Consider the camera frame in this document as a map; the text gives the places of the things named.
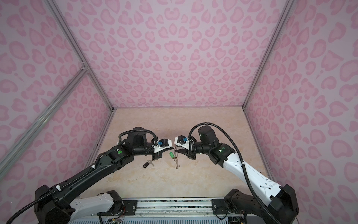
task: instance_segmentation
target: wire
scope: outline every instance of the wire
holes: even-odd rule
[[[96,161],[94,162],[94,165],[97,166],[99,163],[100,158],[104,155],[105,153],[101,153],[97,156]],[[66,187],[72,185],[73,183],[76,183],[77,181],[79,181],[80,179],[84,178],[85,176],[87,176],[88,174],[90,174],[93,171],[92,167],[87,167],[87,172],[85,172],[84,174],[82,174],[81,176],[79,176],[78,178],[64,184],[63,186],[60,186],[60,188],[63,190]],[[10,219],[6,222],[6,224],[11,224],[19,215],[21,215],[22,213],[24,213],[26,210],[28,210],[29,208],[31,208],[32,206],[34,206],[35,204],[45,200],[46,198],[56,194],[57,192],[59,192],[58,189],[52,189],[49,192],[47,192],[44,195],[41,195],[38,199],[34,200],[33,202],[29,203],[28,205],[24,206],[22,209],[20,209],[19,211],[17,211],[14,215],[12,215],[10,217]]]
[[[98,218],[100,219],[100,224],[103,224],[102,212],[99,212],[99,213],[98,213]]]
[[[225,214],[224,217],[220,218],[220,217],[216,214],[216,211],[218,210],[218,208],[225,208],[226,214]],[[227,216],[227,213],[228,213],[227,208],[224,207],[224,206],[222,206],[222,207],[217,207],[217,208],[215,209],[215,215],[216,215],[216,217],[217,217],[218,219],[220,219],[220,220],[224,220],[224,219],[226,218],[226,216]]]
[[[122,217],[123,215],[124,215],[124,213],[126,212],[126,207],[125,206],[123,206],[123,213],[119,216],[119,218],[120,217]]]
[[[247,224],[247,213],[244,213],[244,223]]]
[[[236,144],[234,143],[234,141],[230,138],[230,136],[222,129],[220,128],[219,126],[217,126],[216,124],[213,124],[213,123],[210,123],[210,122],[203,122],[203,123],[200,123],[200,124],[197,124],[195,125],[189,132],[189,135],[188,135],[188,140],[189,140],[189,150],[192,150],[191,149],[191,135],[193,133],[193,131],[199,127],[199,126],[202,126],[202,125],[211,125],[213,127],[216,127],[217,129],[219,129],[226,137],[227,139],[231,142],[231,144],[234,146],[237,154],[239,155],[239,158],[240,158],[240,162],[241,162],[241,167],[242,167],[242,171],[244,173],[244,177],[245,177],[245,180],[246,180],[246,184],[251,192],[251,194],[253,195],[253,197],[255,198],[255,200],[259,203],[259,205],[262,207],[262,209],[266,212],[266,214],[273,220],[274,223],[276,224],[281,224],[281,222],[273,216],[273,214],[271,214],[271,212],[267,209],[266,205],[262,202],[261,198],[259,198],[257,196],[257,194],[255,193],[255,191],[253,190],[252,188],[252,185],[251,185],[251,182],[247,176],[247,172],[246,172],[246,167],[245,167],[245,163],[244,163],[244,160],[242,159],[242,156],[241,156],[241,153],[239,151],[239,149],[237,148]]]
[[[129,133],[133,133],[133,132],[146,132],[146,133],[149,133],[151,135],[153,135],[154,137],[154,145],[157,146],[157,139],[158,137],[155,135],[154,132],[150,131],[150,130],[147,130],[147,129],[136,129],[136,130],[129,130],[129,131],[125,131],[125,132],[122,132],[121,134],[118,135],[118,142],[121,142],[122,141],[122,136],[126,135],[126,134],[129,134]]]

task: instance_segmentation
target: pink leopard print backdrop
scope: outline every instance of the pink leopard print backdrop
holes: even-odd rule
[[[114,106],[242,105],[285,0],[58,0]]]
[[[108,114],[86,76],[0,182],[0,222],[33,201],[38,187],[83,170]],[[33,208],[15,223],[38,223]]]
[[[79,71],[41,0],[0,2],[0,161]]]
[[[358,1],[300,0],[248,115],[300,224],[358,222]]]

